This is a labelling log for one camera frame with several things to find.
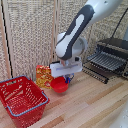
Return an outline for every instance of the wicker wall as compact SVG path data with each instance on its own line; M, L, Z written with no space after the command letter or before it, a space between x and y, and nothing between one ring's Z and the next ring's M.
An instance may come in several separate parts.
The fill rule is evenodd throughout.
M36 66L50 63L54 0L4 0L3 4L11 31L13 75L35 80Z
M0 1L0 81L11 78L9 54L5 36L2 6Z
M58 60L55 53L58 33L65 32L75 15L87 0L3 0L7 37L13 76L27 75L35 80L36 65L49 65L50 59ZM128 6L123 0L118 9L108 18L94 24L81 34L87 39L89 48L85 58L94 52L96 41L112 35L119 19ZM128 13L123 19L116 38L123 38L128 26ZM9 63L7 46L3 46L3 35L0 28L0 80L7 79Z
M103 19L102 21L96 24L93 24L90 39L89 39L89 48L88 48L88 51L86 52L86 57L95 52L97 41L106 39L112 36L120 18L122 17L127 7L128 7L128 0L123 0L120 6L109 17ZM127 26L128 26L128 12L123 18L114 37L123 39Z

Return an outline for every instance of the red bowl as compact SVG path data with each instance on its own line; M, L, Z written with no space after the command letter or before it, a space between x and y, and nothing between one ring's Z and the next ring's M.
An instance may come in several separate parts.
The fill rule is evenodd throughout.
M58 77L52 80L51 87L55 92L62 93L68 89L68 83L65 83L64 77Z

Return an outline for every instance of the wooden table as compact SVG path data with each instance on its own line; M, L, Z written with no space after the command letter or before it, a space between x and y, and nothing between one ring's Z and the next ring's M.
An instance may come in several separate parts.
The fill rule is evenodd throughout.
M50 103L42 119L29 128L109 128L128 100L128 81L113 77L106 85L81 72L65 93L44 91ZM15 128L2 103L0 128Z

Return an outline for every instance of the woven wall panel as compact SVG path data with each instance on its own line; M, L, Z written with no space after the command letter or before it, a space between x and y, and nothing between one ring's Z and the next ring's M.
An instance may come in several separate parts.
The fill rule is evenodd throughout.
M36 66L49 65L54 0L7 0L16 76L35 80Z
M96 50L96 42L112 36L120 18L128 7L128 0L123 0L121 5L107 18L93 24L89 39L89 48L86 57L93 54ZM119 28L115 33L115 38L123 39L128 26L128 13L123 18Z
M85 5L87 0L61 0L59 16L59 33L67 31L73 19ZM84 30L80 36L89 39L90 28Z
M7 65L5 60L5 52L3 47L2 30L0 27L0 81L7 79L9 78L8 78Z

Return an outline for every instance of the black cable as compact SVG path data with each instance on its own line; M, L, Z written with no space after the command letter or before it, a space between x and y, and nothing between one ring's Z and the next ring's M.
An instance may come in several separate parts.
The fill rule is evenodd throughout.
M119 27L119 25L120 25L122 19L124 18L125 14L127 13L127 11L128 11L128 8L127 8L127 9L125 10L125 12L123 13L123 15L122 15L122 17L121 17L119 23L117 24L117 26L116 26L116 28L115 28L115 30L114 30L114 32L113 32L111 38L110 38L109 41L106 43L106 45L102 48L102 50L101 50L100 52L98 52L98 53L96 54L96 56L94 56L92 59L88 60L88 61L85 62L84 64L90 62L90 61L93 60L95 57L97 57L98 55L100 55L101 52L104 51L104 49L107 47L107 45L111 42L112 38L114 37L114 35L115 35L115 33L116 33L116 30L117 30L117 28Z

